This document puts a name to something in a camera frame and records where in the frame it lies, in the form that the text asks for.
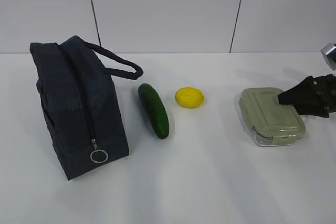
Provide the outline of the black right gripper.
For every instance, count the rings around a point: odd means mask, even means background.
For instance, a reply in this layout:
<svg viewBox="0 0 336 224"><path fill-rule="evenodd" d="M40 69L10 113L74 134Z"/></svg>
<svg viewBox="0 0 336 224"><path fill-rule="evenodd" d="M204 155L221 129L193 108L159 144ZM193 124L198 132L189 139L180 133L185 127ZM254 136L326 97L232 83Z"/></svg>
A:
<svg viewBox="0 0 336 224"><path fill-rule="evenodd" d="M282 105L293 105L300 115L328 118L335 112L335 74L306 77L298 85L278 95Z"/></svg>

